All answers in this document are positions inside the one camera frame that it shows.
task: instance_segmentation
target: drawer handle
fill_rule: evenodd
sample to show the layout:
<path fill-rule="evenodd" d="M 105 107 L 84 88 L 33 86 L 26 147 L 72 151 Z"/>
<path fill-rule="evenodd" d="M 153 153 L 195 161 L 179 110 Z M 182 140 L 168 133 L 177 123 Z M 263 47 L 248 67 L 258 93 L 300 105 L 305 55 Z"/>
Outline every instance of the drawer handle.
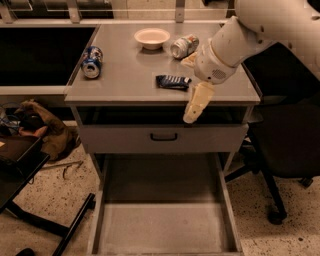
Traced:
<path fill-rule="evenodd" d="M 153 141 L 175 141 L 178 139 L 178 134 L 175 133 L 172 138 L 157 138 L 153 133 L 150 134 L 150 139 Z"/>

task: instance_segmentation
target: desk drawer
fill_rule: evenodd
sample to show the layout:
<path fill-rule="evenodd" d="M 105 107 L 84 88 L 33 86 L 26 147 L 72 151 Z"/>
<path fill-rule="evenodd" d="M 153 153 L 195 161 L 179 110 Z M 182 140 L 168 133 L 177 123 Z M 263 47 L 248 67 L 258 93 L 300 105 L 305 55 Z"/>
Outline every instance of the desk drawer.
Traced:
<path fill-rule="evenodd" d="M 80 127 L 80 136 L 88 153 L 234 152 L 247 129 L 247 125 L 191 128 L 85 125 Z"/>

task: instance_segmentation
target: white bowl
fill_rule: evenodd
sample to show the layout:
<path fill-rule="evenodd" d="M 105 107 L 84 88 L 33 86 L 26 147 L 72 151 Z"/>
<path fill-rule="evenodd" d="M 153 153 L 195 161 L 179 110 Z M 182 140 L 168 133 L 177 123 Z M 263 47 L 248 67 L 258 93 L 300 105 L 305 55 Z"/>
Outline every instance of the white bowl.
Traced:
<path fill-rule="evenodd" d="M 148 50 L 157 50 L 169 40 L 170 33 L 160 28 L 145 28 L 137 31 L 134 38 Z"/>

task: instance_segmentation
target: floor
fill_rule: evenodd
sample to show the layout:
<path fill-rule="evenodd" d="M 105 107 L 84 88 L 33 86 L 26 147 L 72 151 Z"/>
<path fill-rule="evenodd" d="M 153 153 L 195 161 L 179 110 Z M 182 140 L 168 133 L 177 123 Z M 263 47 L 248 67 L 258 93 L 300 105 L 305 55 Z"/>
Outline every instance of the floor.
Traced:
<path fill-rule="evenodd" d="M 99 181 L 82 145 L 59 163 L 78 160 L 83 160 L 83 164 L 68 168 L 64 176 L 63 167 L 41 170 L 15 202 L 34 214 L 70 225 L 88 193 L 97 191 Z M 236 158 L 232 168 L 240 163 L 241 159 Z M 277 182 L 289 213 L 281 226 L 266 219 L 272 199 L 261 174 L 248 173 L 227 184 L 244 255 L 320 255 L 320 180 L 316 178 L 308 189 L 296 180 L 277 179 Z M 86 255 L 93 214 L 91 210 L 86 213 L 64 255 Z M 13 256 L 26 247 L 32 248 L 37 256 L 51 255 L 60 241 L 59 237 L 25 224 L 8 212 L 0 215 L 0 237 L 2 256 Z"/>

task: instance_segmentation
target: candy bar wrapper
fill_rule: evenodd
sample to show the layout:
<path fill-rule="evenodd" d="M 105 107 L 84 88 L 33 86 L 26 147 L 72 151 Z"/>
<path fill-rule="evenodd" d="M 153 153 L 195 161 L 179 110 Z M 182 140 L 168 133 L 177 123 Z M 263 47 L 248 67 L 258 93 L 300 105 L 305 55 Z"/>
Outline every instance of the candy bar wrapper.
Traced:
<path fill-rule="evenodd" d="M 192 80 L 188 77 L 159 75 L 156 76 L 156 81 L 160 88 L 187 90 Z"/>

